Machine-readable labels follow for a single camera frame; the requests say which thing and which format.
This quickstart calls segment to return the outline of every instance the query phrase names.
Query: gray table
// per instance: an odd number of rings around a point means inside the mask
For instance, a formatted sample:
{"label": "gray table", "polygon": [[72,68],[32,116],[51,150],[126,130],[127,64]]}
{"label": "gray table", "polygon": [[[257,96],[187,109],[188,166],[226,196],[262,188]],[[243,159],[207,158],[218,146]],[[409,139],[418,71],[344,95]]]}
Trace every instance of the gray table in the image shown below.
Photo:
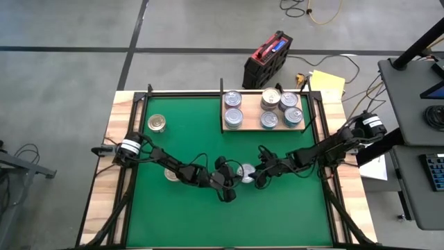
{"label": "gray table", "polygon": [[444,133],[428,126],[422,113],[444,100],[421,99],[419,95],[443,79],[430,68],[434,63],[411,61],[405,70],[394,69],[388,60],[378,62],[382,80],[395,111],[402,138],[411,146],[444,146]]}
{"label": "gray table", "polygon": [[418,158],[424,153],[444,153],[444,147],[394,146],[390,151],[400,178],[402,207],[422,230],[444,230],[444,192],[433,192]]}

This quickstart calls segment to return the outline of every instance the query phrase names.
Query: green table surface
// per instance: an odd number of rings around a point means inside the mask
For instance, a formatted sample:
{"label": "green table surface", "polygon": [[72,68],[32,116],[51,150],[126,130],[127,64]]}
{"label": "green table surface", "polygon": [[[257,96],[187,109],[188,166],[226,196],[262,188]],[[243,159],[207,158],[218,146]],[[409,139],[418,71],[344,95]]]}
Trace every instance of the green table surface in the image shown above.
{"label": "green table surface", "polygon": [[[307,99],[302,98],[306,124]],[[162,114],[163,133],[145,129],[155,144],[188,163],[209,156],[209,170],[219,156],[257,165],[263,144],[284,157],[314,144],[311,128],[300,131],[226,131],[221,134],[219,98],[150,99],[146,119]],[[205,158],[197,163],[205,165]],[[237,198],[220,202],[216,191],[168,181],[155,163],[139,165],[127,247],[297,247],[330,246],[330,229],[321,181],[312,174],[273,178],[265,190],[241,183]]]}

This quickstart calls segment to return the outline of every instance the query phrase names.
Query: metal can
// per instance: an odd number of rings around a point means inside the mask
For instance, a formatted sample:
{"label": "metal can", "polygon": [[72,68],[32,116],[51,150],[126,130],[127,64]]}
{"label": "metal can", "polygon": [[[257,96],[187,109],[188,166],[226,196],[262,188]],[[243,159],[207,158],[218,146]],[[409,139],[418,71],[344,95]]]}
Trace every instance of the metal can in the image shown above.
{"label": "metal can", "polygon": [[302,110],[297,107],[287,108],[284,112],[284,124],[289,128],[296,127],[304,119]]}
{"label": "metal can", "polygon": [[242,176],[243,183],[250,183],[250,182],[254,181],[255,179],[249,177],[248,175],[252,174],[254,172],[256,172],[256,168],[253,165],[251,165],[250,163],[245,163],[245,164],[242,164],[242,167],[239,166],[239,168],[236,171],[236,174],[239,176]]}
{"label": "metal can", "polygon": [[148,119],[148,127],[154,133],[161,133],[165,131],[165,126],[167,125],[167,121],[163,115],[151,115]]}
{"label": "metal can", "polygon": [[242,103],[242,95],[237,91],[229,91],[223,95],[225,108],[238,108]]}
{"label": "metal can", "polygon": [[282,112],[285,112],[287,108],[296,106],[298,103],[298,96],[292,92],[284,92],[280,95],[280,101],[278,108]]}
{"label": "metal can", "polygon": [[174,172],[165,169],[164,171],[165,177],[169,180],[169,181],[179,181],[178,177],[176,176],[176,174],[174,174]]}
{"label": "metal can", "polygon": [[229,108],[225,112],[225,125],[229,129],[238,129],[242,125],[244,114],[237,108]]}
{"label": "metal can", "polygon": [[280,93],[274,87],[268,87],[262,92],[261,108],[274,110],[279,104]]}
{"label": "metal can", "polygon": [[278,125],[279,119],[272,111],[266,111],[261,116],[261,125],[265,129],[273,129]]}

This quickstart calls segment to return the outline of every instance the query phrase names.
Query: concrete floor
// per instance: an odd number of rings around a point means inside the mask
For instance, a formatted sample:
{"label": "concrete floor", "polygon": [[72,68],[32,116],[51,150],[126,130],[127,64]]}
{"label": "concrete floor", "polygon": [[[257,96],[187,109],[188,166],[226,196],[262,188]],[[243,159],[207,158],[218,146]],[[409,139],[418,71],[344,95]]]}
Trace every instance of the concrete floor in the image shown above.
{"label": "concrete floor", "polygon": [[[0,0],[0,46],[128,47],[141,0]],[[315,15],[334,14],[337,1],[313,1]],[[331,24],[289,18],[270,0],[150,0],[138,47],[254,49],[276,30],[294,38],[292,49],[402,51],[444,14],[438,0],[344,0]],[[0,52],[0,138],[7,149],[36,143],[42,165],[58,170],[36,178],[12,249],[72,247],[96,164],[91,147],[101,143],[125,53]],[[240,88],[246,54],[136,53],[125,90]],[[322,56],[304,56],[317,62]],[[354,56],[361,72],[344,98],[365,90],[387,56]],[[315,69],[288,59],[269,85],[293,88],[297,72]],[[350,79],[354,66],[343,58],[316,67]],[[344,105],[350,114],[359,99]],[[364,102],[359,110],[366,107]],[[390,103],[377,111],[389,130],[397,124]],[[376,233],[383,244],[437,249],[444,233],[398,226],[387,194],[369,194]]]}

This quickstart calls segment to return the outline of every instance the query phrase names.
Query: white paper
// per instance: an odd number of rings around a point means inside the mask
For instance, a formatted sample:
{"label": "white paper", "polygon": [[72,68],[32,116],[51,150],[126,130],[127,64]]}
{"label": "white paper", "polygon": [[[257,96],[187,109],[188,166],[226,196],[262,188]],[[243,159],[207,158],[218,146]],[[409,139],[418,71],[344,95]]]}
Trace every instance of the white paper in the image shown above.
{"label": "white paper", "polygon": [[362,165],[359,168],[359,172],[363,177],[387,181],[386,159],[384,155]]}

